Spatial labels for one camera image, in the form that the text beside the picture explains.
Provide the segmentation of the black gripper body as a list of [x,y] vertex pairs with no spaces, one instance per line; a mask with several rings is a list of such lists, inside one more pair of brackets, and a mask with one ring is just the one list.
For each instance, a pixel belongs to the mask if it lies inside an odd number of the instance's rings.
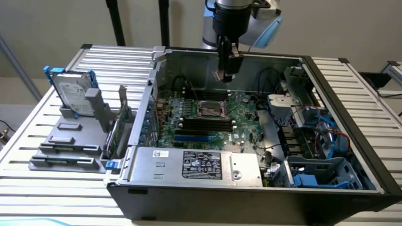
[[226,8],[215,4],[213,29],[219,36],[239,38],[249,27],[251,5],[245,8]]

